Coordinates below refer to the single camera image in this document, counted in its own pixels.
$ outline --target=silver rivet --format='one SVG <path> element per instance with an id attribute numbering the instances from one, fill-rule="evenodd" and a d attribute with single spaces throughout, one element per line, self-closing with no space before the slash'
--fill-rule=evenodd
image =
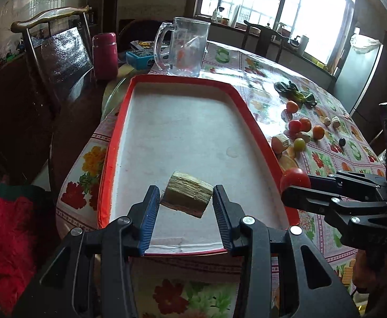
<path id="1" fill-rule="evenodd" d="M 80 227 L 75 227 L 75 228 L 73 228 L 72 230 L 71 230 L 71 235 L 72 236 L 77 236 L 77 235 L 81 235 L 82 234 L 82 232 L 83 232 L 83 230 L 80 228 Z"/>
<path id="2" fill-rule="evenodd" d="M 244 216 L 242 218 L 242 222 L 245 225 L 253 225 L 256 222 L 256 220 L 252 216 Z"/>
<path id="3" fill-rule="evenodd" d="M 302 229 L 299 226 L 292 226 L 289 230 L 293 235 L 300 235 L 302 233 Z"/>
<path id="4" fill-rule="evenodd" d="M 123 216 L 122 218 L 119 218 L 118 222 L 121 225 L 127 225 L 128 223 L 130 223 L 130 219 L 127 216 Z"/>

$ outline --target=tissue box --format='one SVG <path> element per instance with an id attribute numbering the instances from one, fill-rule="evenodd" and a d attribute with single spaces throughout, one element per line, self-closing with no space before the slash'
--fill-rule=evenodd
<path id="1" fill-rule="evenodd" d="M 148 69 L 154 65 L 154 50 L 135 50 L 126 53 L 126 61 L 136 70 Z"/>

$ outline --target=yellow-green fruit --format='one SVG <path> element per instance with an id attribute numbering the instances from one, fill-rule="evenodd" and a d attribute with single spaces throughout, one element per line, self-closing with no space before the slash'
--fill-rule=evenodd
<path id="1" fill-rule="evenodd" d="M 305 141 L 304 139 L 295 139 L 294 141 L 294 149 L 296 152 L 302 152 L 303 150 L 305 150 Z"/>

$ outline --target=glass mug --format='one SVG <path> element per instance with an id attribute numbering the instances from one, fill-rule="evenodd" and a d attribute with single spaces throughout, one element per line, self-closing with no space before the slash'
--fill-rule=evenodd
<path id="1" fill-rule="evenodd" d="M 197 77 L 201 71 L 210 23 L 176 17 L 173 23 L 162 23 L 155 36 L 154 59 L 158 68 L 170 75 Z M 172 31 L 169 59 L 162 60 L 161 44 L 167 31 Z"/>

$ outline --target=pink bottle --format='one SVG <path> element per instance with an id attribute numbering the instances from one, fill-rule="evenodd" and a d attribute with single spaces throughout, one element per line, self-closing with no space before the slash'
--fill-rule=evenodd
<path id="1" fill-rule="evenodd" d="M 100 33 L 93 37 L 93 69 L 98 80 L 112 80 L 118 74 L 116 34 Z"/>

